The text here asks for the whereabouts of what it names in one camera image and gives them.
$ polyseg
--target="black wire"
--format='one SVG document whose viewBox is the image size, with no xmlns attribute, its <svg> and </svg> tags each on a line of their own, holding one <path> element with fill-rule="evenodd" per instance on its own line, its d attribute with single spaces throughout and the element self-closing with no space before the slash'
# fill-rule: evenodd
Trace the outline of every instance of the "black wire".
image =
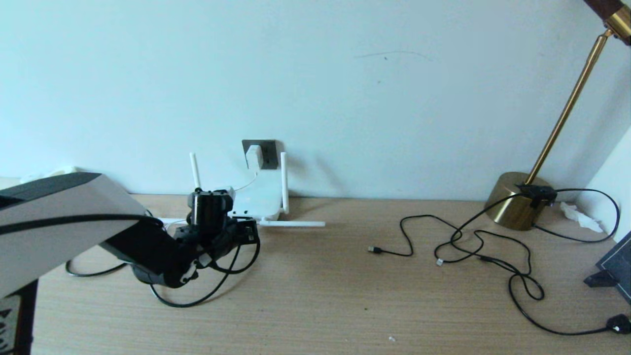
<svg viewBox="0 0 631 355">
<path fill-rule="evenodd" d="M 606 193 L 603 193 L 602 191 L 599 190 L 592 190 L 592 189 L 561 189 L 561 190 L 556 190 L 557 192 L 564 192 L 564 191 L 595 191 L 598 193 L 602 193 L 603 195 L 607 196 L 607 198 L 609 198 L 609 200 L 614 204 L 614 207 L 616 208 L 616 224 L 615 227 L 613 229 L 613 231 L 611 232 L 611 234 L 609 236 L 607 236 L 606 238 L 600 239 L 598 241 L 583 241 L 580 239 L 575 239 L 575 238 L 570 238 L 570 237 L 566 237 L 566 236 L 562 236 L 560 234 L 554 233 L 554 232 L 550 232 L 547 229 L 544 229 L 542 227 L 533 225 L 533 227 L 536 227 L 538 229 L 541 229 L 542 231 L 545 232 L 549 232 L 550 234 L 556 235 L 556 236 L 560 236 L 562 238 L 567 238 L 567 239 L 571 239 L 571 240 L 575 240 L 575 241 L 582 241 L 585 243 L 597 243 L 600 241 L 604 241 L 607 240 L 608 238 L 610 238 L 615 231 L 618 228 L 618 224 L 620 221 L 620 209 L 618 208 L 618 205 L 615 203 L 615 201 L 613 201 L 613 199 L 607 195 Z M 559 332 L 556 330 L 552 330 L 548 327 L 545 327 L 541 324 L 539 324 L 537 321 L 535 321 L 532 317 L 530 317 L 530 315 L 524 310 L 524 308 L 519 304 L 519 302 L 517 301 L 517 298 L 515 297 L 514 293 L 513 293 L 513 285 L 512 282 L 516 277 L 519 277 L 522 280 L 522 284 L 524 286 L 524 289 L 526 290 L 526 293 L 528 294 L 528 296 L 532 299 L 535 299 L 536 301 L 541 301 L 545 298 L 545 292 L 543 290 L 543 286 L 535 279 L 531 276 L 531 272 L 532 272 L 532 263 L 531 263 L 531 250 L 530 248 L 528 248 L 528 246 L 526 246 L 524 243 L 522 243 L 521 241 L 512 238 L 512 237 L 508 237 L 508 236 L 503 236 L 501 234 L 497 234 L 497 233 L 493 233 L 493 232 L 489 232 L 489 231 L 484 231 L 482 229 L 478 229 L 475 230 L 473 232 L 473 234 L 480 240 L 480 246 L 477 247 L 477 249 L 475 249 L 474 251 L 470 251 L 470 250 L 466 250 L 464 248 L 461 248 L 460 246 L 458 246 L 456 244 L 457 241 L 459 241 L 462 237 L 463 237 L 463 232 L 462 229 L 464 227 L 466 227 L 469 223 L 471 223 L 472 221 L 474 221 L 475 219 L 477 219 L 479 216 L 481 216 L 482 214 L 484 214 L 486 211 L 490 210 L 491 208 L 495 207 L 496 205 L 498 205 L 499 203 L 502 203 L 508 199 L 517 197 L 517 196 L 523 196 L 525 194 L 517 194 L 517 195 L 512 195 L 512 196 L 508 196 L 507 198 L 503 198 L 489 206 L 487 206 L 486 208 L 484 208 L 482 211 L 480 211 L 479 213 L 477 213 L 476 215 L 474 215 L 472 218 L 470 218 L 469 220 L 467 220 L 465 223 L 463 223 L 460 227 L 456 227 L 453 224 L 441 219 L 440 217 L 437 217 L 435 215 L 414 215 L 414 216 L 408 216 L 408 217 L 404 217 L 403 219 L 401 219 L 401 221 L 399 222 L 399 227 L 401 228 L 401 232 L 403 233 L 403 236 L 406 238 L 406 240 L 408 241 L 408 243 L 410 244 L 410 253 L 409 254 L 401 254 L 401 253 L 393 253 L 393 252 L 389 252 L 389 251 L 384 251 L 382 250 L 382 252 L 384 253 L 390 253 L 390 254 L 394 254 L 394 255 L 400 255 L 400 256 L 411 256 L 413 254 L 413 248 L 412 248 L 412 243 L 410 240 L 410 237 L 408 236 L 408 234 L 405 232 L 405 229 L 403 227 L 403 222 L 408 220 L 408 219 L 412 219 L 412 218 L 422 218 L 422 217 L 432 217 L 435 218 L 441 222 L 443 222 L 444 224 L 452 227 L 454 229 L 454 232 L 452 233 L 451 237 L 449 238 L 448 242 L 442 243 L 440 245 L 438 245 L 435 249 L 434 249 L 434 257 L 436 257 L 436 259 L 438 260 L 442 260 L 442 262 L 444 263 L 457 263 L 457 262 L 461 262 L 467 258 L 470 258 L 472 256 L 478 256 L 481 260 L 483 260 L 484 262 L 490 262 L 492 264 L 495 264 L 501 268 L 503 268 L 506 271 L 511 272 L 513 275 L 511 275 L 511 277 L 509 278 L 508 281 L 508 287 L 509 287 L 509 294 L 510 294 L 510 298 L 513 301 L 513 303 L 515 304 L 515 306 L 517 307 L 517 309 L 522 313 L 522 315 L 524 315 L 524 317 L 526 317 L 526 319 L 531 322 L 533 325 L 535 325 L 536 327 L 545 330 L 547 332 L 553 333 L 553 334 L 557 334 L 557 335 L 587 335 L 587 334 L 596 334 L 596 333 L 602 333 L 602 332 L 606 332 L 609 331 L 609 328 L 607 327 L 603 327 L 603 328 L 599 328 L 599 329 L 594 329 L 594 330 L 587 330 L 584 332 Z M 491 236 L 495 236 L 495 237 L 499 237 L 499 238 L 504 238 L 504 239 L 508 239 L 511 240 L 515 243 L 519 243 L 522 247 L 524 247 L 524 249 L 526 249 L 527 251 L 527 264 L 528 264 L 528 271 L 527 272 L 522 272 L 520 271 L 517 267 L 515 267 L 514 265 L 512 265 L 509 262 L 506 262 L 504 260 L 501 260 L 499 258 L 494 258 L 491 256 L 486 256 L 486 255 L 482 255 L 479 254 L 480 250 L 482 249 L 482 247 L 484 247 L 484 239 L 480 236 L 481 233 L 485 233 L 485 234 L 489 234 Z M 441 258 L 439 258 L 438 256 L 438 251 L 439 249 L 441 249 L 442 247 L 446 246 L 446 245 L 451 245 L 453 248 L 462 251 L 463 253 L 466 253 L 466 256 L 462 257 L 462 258 L 458 258 L 455 260 L 443 260 Z M 532 282 L 536 288 L 538 289 L 538 293 L 539 295 L 535 295 L 531 292 L 528 281 Z"/>
<path fill-rule="evenodd" d="M 65 217 L 54 217 L 47 219 L 29 220 L 26 222 L 19 222 L 14 224 L 6 224 L 0 226 L 0 235 L 16 233 L 21 231 L 27 231 L 29 229 L 43 228 L 59 226 L 62 224 L 72 224 L 81 222 L 96 222 L 101 220 L 137 220 L 139 222 L 149 222 L 162 228 L 162 221 L 148 217 L 145 215 L 132 215 L 132 214 L 93 214 L 93 215 L 72 215 Z"/>
<path fill-rule="evenodd" d="M 533 224 L 533 227 L 544 231 L 548 234 L 552 234 L 553 236 L 557 236 L 557 237 L 561 237 L 561 238 L 565 238 L 565 239 L 569 239 L 569 240 L 573 240 L 573 241 L 580 241 L 582 243 L 600 243 L 602 241 L 606 241 L 607 239 L 611 238 L 614 234 L 616 234 L 616 231 L 618 230 L 618 224 L 620 224 L 620 209 L 618 208 L 618 204 L 616 203 L 616 201 L 614 201 L 611 196 L 607 195 L 606 193 L 600 191 L 600 190 L 594 190 L 594 189 L 560 189 L 560 190 L 556 190 L 556 192 L 566 192 L 566 191 L 593 191 L 593 192 L 598 192 L 603 194 L 604 196 L 606 196 L 609 201 L 611 201 L 611 203 L 613 204 L 613 206 L 616 208 L 616 224 L 613 226 L 613 229 L 611 230 L 611 233 L 609 233 L 608 236 L 604 237 L 603 239 L 598 239 L 595 241 L 590 241 L 590 240 L 585 240 L 585 239 L 577 239 L 577 238 L 572 238 L 572 237 L 568 237 L 568 236 L 564 236 L 562 234 L 559 234 L 557 232 L 553 232 L 553 231 L 549 231 L 548 229 L 545 229 L 543 227 L 537 226 L 536 224 Z"/>
<path fill-rule="evenodd" d="M 515 298 L 515 295 L 512 292 L 512 281 L 515 277 L 519 276 L 518 274 L 514 274 L 513 276 L 511 276 L 509 278 L 509 294 L 510 294 L 510 298 L 512 299 L 513 303 L 515 304 L 515 306 L 517 307 L 517 309 L 521 312 L 522 315 L 524 315 L 524 317 L 526 317 L 526 319 L 535 325 L 535 327 L 539 328 L 539 329 L 543 329 L 546 332 L 550 332 L 553 334 L 557 334 L 557 335 L 587 335 L 587 334 L 596 334 L 596 333 L 603 333 L 609 330 L 609 328 L 604 327 L 604 328 L 599 328 L 599 329 L 594 329 L 594 330 L 586 330 L 584 332 L 574 332 L 574 333 L 566 333 L 566 332 L 558 332 L 556 330 L 552 330 L 550 328 L 544 327 L 541 324 L 537 323 L 534 319 L 532 319 L 532 317 L 530 317 L 528 315 L 528 313 L 526 313 L 526 311 L 524 311 L 524 308 L 521 307 L 521 305 L 519 304 L 519 302 L 517 302 L 517 299 Z"/>
<path fill-rule="evenodd" d="M 237 250 L 235 252 L 235 256 L 234 258 L 232 258 L 232 263 L 230 263 L 230 267 L 227 270 L 232 270 L 232 268 L 235 265 L 235 262 L 237 261 L 237 256 L 239 255 L 239 251 L 241 250 L 241 245 L 237 247 Z M 204 302 L 205 300 L 209 299 L 210 297 L 212 297 L 217 290 L 219 290 L 219 288 L 221 287 L 221 285 L 223 285 L 223 283 L 226 281 L 226 279 L 228 278 L 228 276 L 230 276 L 230 274 L 225 273 L 225 275 L 223 276 L 223 278 L 221 279 L 221 281 L 219 281 L 219 284 L 217 284 L 217 286 L 210 291 L 207 295 L 205 295 L 204 297 L 198 299 L 197 301 L 193 301 L 190 303 L 173 303 L 171 301 L 167 301 L 166 299 L 162 298 L 161 295 L 158 294 L 158 292 L 156 291 L 155 287 L 153 287 L 153 285 L 149 285 L 149 287 L 151 288 L 151 293 L 153 293 L 153 295 L 163 304 L 166 304 L 169 307 L 175 307 L 175 308 L 188 308 L 188 307 L 193 307 L 193 306 L 197 306 L 198 304 Z"/>
<path fill-rule="evenodd" d="M 477 255 L 477 252 L 479 252 L 480 250 L 482 250 L 482 248 L 484 247 L 484 240 L 477 235 L 476 233 L 474 233 L 474 235 L 480 240 L 480 246 L 478 247 L 478 249 L 476 249 L 475 251 L 469 251 L 466 249 L 462 249 L 459 246 L 456 245 L 456 241 L 459 241 L 462 236 L 463 236 L 463 228 L 465 228 L 469 223 L 473 222 L 474 220 L 476 220 L 479 216 L 483 215 L 484 213 L 486 213 L 487 211 L 489 211 L 491 208 L 499 205 L 500 203 L 510 200 L 511 198 L 515 198 L 518 196 L 525 196 L 526 194 L 524 193 L 518 193 L 518 194 L 514 194 L 514 195 L 510 195 L 507 196 L 505 198 L 502 198 L 492 204 L 490 204 L 489 206 L 485 207 L 482 211 L 478 212 L 476 215 L 474 215 L 473 217 L 471 217 L 468 221 L 466 221 L 465 223 L 463 223 L 460 227 L 455 228 L 454 226 L 452 226 L 451 224 L 449 224 L 451 227 L 455 228 L 456 230 L 451 234 L 451 237 L 449 238 L 449 241 L 446 243 L 442 243 L 440 245 L 438 245 L 435 249 L 434 249 L 434 257 L 436 257 L 436 259 L 441 259 L 438 256 L 438 250 L 440 250 L 443 246 L 445 245 L 451 245 L 452 247 L 454 247 L 455 249 L 462 251 L 463 253 L 466 253 L 467 255 L 463 256 L 460 259 L 456 259 L 456 260 L 445 260 L 445 259 L 441 259 L 443 263 L 458 263 L 461 262 L 463 260 L 466 260 L 468 258 L 471 258 L 474 255 Z"/>
<path fill-rule="evenodd" d="M 70 259 L 70 260 L 68 260 L 66 262 L 66 272 L 68 273 L 68 275 L 74 276 L 74 277 L 94 277 L 94 276 L 107 275 L 107 274 L 111 274 L 112 272 L 118 271 L 118 270 L 124 268 L 127 265 L 127 263 L 120 263 L 120 264 L 116 265 L 115 267 L 109 268 L 107 270 L 94 272 L 92 274 L 79 274 L 78 272 L 74 272 L 74 271 L 70 270 L 71 262 L 72 262 L 72 259 Z"/>
<path fill-rule="evenodd" d="M 257 238 L 256 239 L 256 250 L 254 251 L 254 256 L 252 257 L 252 260 L 250 260 L 250 263 L 248 263 L 246 266 L 244 266 L 243 268 L 240 268 L 238 270 L 232 270 L 232 266 L 230 268 L 222 268 L 219 265 L 217 265 L 217 262 L 214 261 L 214 260 L 208 266 L 211 267 L 214 270 L 217 270 L 219 272 L 223 272 L 224 274 L 227 274 L 227 275 L 241 274 L 242 272 L 244 272 L 247 269 L 249 269 L 252 266 L 252 264 L 254 264 L 256 259 L 259 257 L 260 250 L 261 250 L 261 240 L 259 238 Z"/>
</svg>

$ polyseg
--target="tissue paper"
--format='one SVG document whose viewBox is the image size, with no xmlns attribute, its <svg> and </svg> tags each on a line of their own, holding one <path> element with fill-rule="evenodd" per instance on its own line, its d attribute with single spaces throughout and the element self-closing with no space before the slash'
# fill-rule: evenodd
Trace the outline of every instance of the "tissue paper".
<svg viewBox="0 0 631 355">
<path fill-rule="evenodd" d="M 576 206 L 568 205 L 565 202 L 561 202 L 561 211 L 568 219 L 575 220 L 583 228 L 589 228 L 594 232 L 602 233 L 603 229 L 598 225 L 598 221 L 580 213 L 576 210 Z"/>
</svg>

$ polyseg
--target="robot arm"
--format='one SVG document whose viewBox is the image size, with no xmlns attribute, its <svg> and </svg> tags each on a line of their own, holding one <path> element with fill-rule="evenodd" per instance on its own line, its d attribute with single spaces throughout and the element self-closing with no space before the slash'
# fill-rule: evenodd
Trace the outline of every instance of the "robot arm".
<svg viewBox="0 0 631 355">
<path fill-rule="evenodd" d="M 96 244 L 130 263 L 148 284 L 181 287 L 199 268 L 223 271 L 216 261 L 232 249 L 260 246 L 256 221 L 228 217 L 232 203 L 231 191 L 196 189 L 189 195 L 189 224 L 172 238 L 102 174 L 79 172 L 2 190 L 0 298 Z"/>
<path fill-rule="evenodd" d="M 188 225 L 178 228 L 174 238 L 158 225 L 138 222 L 100 245 L 130 263 L 141 282 L 172 288 L 196 279 L 199 268 L 212 267 L 226 272 L 216 261 L 240 245 L 257 244 L 252 264 L 260 248 L 256 221 L 228 217 L 232 201 L 226 190 L 197 189 L 189 195 Z"/>
</svg>

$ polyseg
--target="desk lamp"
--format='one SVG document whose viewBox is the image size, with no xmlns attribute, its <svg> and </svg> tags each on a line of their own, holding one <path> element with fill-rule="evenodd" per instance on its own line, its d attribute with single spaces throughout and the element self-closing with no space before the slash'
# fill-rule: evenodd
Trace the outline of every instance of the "desk lamp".
<svg viewBox="0 0 631 355">
<path fill-rule="evenodd" d="M 589 74 L 603 51 L 607 38 L 613 35 L 626 45 L 631 45 L 631 9 L 627 5 L 620 2 L 620 0 L 584 1 L 603 19 L 606 30 L 596 39 L 581 75 L 576 81 L 574 89 L 561 112 L 561 116 L 554 129 L 552 129 L 552 133 L 550 133 L 548 141 L 543 146 L 543 150 L 534 163 L 530 174 L 505 172 L 495 184 L 485 206 L 489 207 L 502 199 L 506 199 L 487 211 L 487 215 L 501 226 L 526 231 L 536 222 L 544 207 L 554 202 L 556 193 L 550 187 L 550 184 L 537 177 L 537 173 L 552 149 L 552 145 L 561 132 L 567 118 L 570 116 L 570 112 L 572 112 L 572 108 L 578 100 L 581 90 L 587 78 L 589 78 Z"/>
</svg>

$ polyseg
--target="desk surface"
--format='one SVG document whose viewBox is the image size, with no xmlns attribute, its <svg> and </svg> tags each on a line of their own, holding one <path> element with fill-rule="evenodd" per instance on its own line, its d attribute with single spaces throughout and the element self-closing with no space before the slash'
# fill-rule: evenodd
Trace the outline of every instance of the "desk surface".
<svg viewBox="0 0 631 355">
<path fill-rule="evenodd" d="M 184 196 L 135 196 L 155 215 L 181 217 Z M 631 336 L 613 333 L 563 337 L 531 325 L 507 291 L 510 273 L 473 258 L 438 267 L 433 249 L 448 227 L 432 220 L 406 224 L 411 258 L 368 253 L 369 245 L 405 252 L 401 217 L 436 214 L 460 224 L 482 202 L 292 199 L 293 220 L 325 220 L 322 229 L 260 227 L 261 255 L 245 274 L 231 276 L 210 302 L 188 309 L 159 303 L 126 268 L 91 279 L 62 267 L 40 279 L 34 354 L 628 354 Z M 544 226 L 581 238 L 598 237 L 555 209 Z M 602 327 L 629 313 L 614 289 L 582 280 L 613 242 L 579 244 L 539 231 L 516 232 L 482 216 L 473 228 L 519 238 L 533 251 L 533 276 L 546 299 L 535 302 L 516 287 L 540 323 L 563 331 Z M 525 267 L 514 243 L 486 238 L 484 252 Z M 241 265 L 251 252 L 240 256 Z M 444 258 L 456 255 L 445 250 Z M 76 260 L 82 272 L 116 261 L 99 248 Z M 218 275 L 203 270 L 174 301 L 206 294 Z"/>
</svg>

